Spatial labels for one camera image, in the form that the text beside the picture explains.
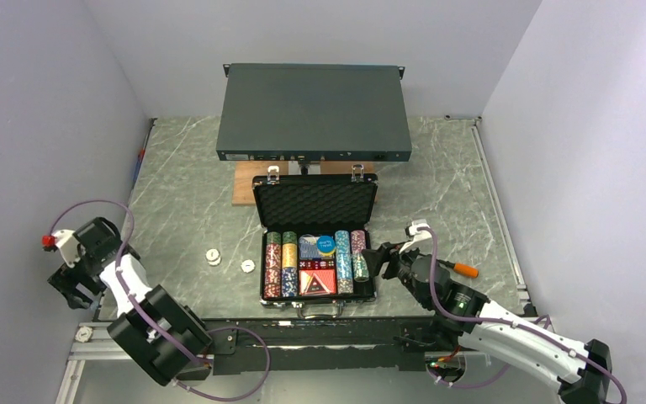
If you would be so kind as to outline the white poker chip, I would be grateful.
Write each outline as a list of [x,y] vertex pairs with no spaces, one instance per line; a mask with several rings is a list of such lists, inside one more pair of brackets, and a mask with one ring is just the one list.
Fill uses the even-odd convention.
[[78,343],[88,343],[93,338],[94,331],[89,326],[81,326],[77,329],[74,340]]
[[255,269],[256,269],[256,264],[251,259],[247,259],[241,263],[241,270],[246,274],[253,272]]
[[218,266],[221,262],[220,251],[215,248],[211,248],[206,251],[205,259],[210,266]]

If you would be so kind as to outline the blue dealer button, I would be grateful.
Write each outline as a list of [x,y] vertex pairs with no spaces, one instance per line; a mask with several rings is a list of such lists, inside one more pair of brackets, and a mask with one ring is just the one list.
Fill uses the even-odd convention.
[[331,236],[319,236],[316,241],[316,248],[321,256],[331,256],[336,251],[336,241]]

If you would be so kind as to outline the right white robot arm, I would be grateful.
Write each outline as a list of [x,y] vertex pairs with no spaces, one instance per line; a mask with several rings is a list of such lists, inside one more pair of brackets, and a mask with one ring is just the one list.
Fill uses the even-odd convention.
[[611,384],[609,347],[561,337],[454,281],[441,260],[384,243],[360,253],[370,274],[397,279],[432,312],[430,338],[440,349],[473,349],[526,371],[564,403],[603,403]]

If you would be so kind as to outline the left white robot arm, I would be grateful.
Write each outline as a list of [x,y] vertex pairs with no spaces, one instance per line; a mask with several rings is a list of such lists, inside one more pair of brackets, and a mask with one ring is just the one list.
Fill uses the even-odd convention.
[[150,286],[135,249],[112,222],[96,217],[76,230],[42,236],[62,265],[47,279],[74,309],[87,309],[109,292],[117,317],[109,336],[157,384],[167,385],[189,365],[201,365],[212,338],[204,323],[160,285]]

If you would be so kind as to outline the red triangle card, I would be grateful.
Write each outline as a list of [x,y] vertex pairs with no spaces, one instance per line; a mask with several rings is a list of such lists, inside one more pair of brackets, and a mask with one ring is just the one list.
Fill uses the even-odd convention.
[[307,277],[301,290],[302,295],[329,295],[330,291],[317,274]]

